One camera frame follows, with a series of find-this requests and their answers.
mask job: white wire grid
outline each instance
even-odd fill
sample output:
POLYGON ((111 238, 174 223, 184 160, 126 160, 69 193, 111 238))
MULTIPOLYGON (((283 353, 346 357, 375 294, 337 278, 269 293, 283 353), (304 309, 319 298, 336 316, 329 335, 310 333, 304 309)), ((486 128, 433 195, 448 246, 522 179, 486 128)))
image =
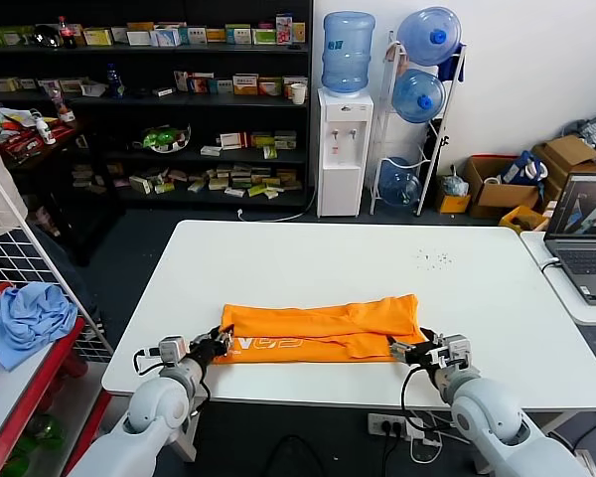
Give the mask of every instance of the white wire grid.
POLYGON ((87 361, 108 363, 112 348, 53 264, 25 219, 0 183, 0 283, 23 287, 33 281, 60 286, 83 317, 85 325, 74 342, 75 351, 87 361))

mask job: orange cloth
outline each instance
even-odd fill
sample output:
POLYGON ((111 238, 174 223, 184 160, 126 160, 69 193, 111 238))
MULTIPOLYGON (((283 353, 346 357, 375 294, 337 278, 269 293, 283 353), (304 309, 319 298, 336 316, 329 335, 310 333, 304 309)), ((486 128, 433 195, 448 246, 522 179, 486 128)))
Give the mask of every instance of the orange cloth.
POLYGON ((234 325, 234 343, 220 363, 392 361, 387 335, 426 341, 415 295, 306 310, 226 305, 222 325, 234 325))

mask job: gray carpet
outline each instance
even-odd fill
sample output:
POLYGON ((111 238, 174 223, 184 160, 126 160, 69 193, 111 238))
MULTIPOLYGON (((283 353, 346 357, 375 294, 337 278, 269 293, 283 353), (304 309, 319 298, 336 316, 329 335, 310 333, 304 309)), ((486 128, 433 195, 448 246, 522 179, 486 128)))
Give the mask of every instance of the gray carpet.
MULTIPOLYGON (((249 220, 275 219, 286 214, 245 213, 249 220)), ((150 275, 175 225, 186 219, 236 220, 235 211, 129 210, 105 237, 88 267, 80 272, 105 314, 113 346, 148 283, 150 275)), ((357 218, 318 220, 312 213, 300 222, 418 225, 494 225, 494 221, 473 220, 465 215, 439 215, 431 210, 416 218, 410 213, 378 205, 370 216, 367 204, 357 218)), ((596 353, 596 328, 581 329, 596 353)), ((326 474, 378 477, 384 439, 367 434, 367 409, 288 405, 227 404, 213 402, 201 418, 196 444, 198 461, 184 464, 166 448, 159 456, 156 476, 250 477, 260 475, 274 443, 285 434, 299 434, 315 449, 326 474)), ((574 442, 596 423, 596 413, 584 413, 559 429, 574 442)), ((596 432, 584 440, 596 461, 596 432)), ((388 477, 474 475, 473 450, 456 441, 445 442, 437 461, 417 465, 409 458, 403 441, 392 453, 388 477)), ((319 469, 303 446, 284 446, 268 472, 269 476, 316 476, 319 469)))

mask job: laptop screen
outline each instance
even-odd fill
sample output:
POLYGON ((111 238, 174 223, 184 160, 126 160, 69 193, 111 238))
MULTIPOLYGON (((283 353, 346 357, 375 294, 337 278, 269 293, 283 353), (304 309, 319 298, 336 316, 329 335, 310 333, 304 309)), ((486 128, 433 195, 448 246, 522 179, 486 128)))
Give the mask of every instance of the laptop screen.
POLYGON ((596 239, 596 174, 570 174, 545 239, 596 239))

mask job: white table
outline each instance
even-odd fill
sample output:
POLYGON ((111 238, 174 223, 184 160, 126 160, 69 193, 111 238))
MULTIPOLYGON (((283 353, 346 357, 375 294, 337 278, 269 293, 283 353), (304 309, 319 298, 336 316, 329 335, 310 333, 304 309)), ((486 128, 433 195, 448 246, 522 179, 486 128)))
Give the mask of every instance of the white table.
MULTIPOLYGON (((596 359, 522 245, 505 228, 177 225, 102 383, 133 393, 132 356, 163 337, 191 340, 226 303, 317 307, 415 293, 421 326, 470 338, 474 364, 528 411, 596 410, 596 359)), ((398 363, 212 366, 215 400, 399 408, 398 363)), ((411 408, 445 404, 424 374, 411 408)))
MULTIPOLYGON (((545 246, 544 237, 545 232, 524 232, 521 234, 521 241, 534 262, 540 266, 553 257, 545 246)), ((562 268, 549 266, 543 271, 543 274, 577 324, 596 326, 596 306, 587 304, 562 268)))

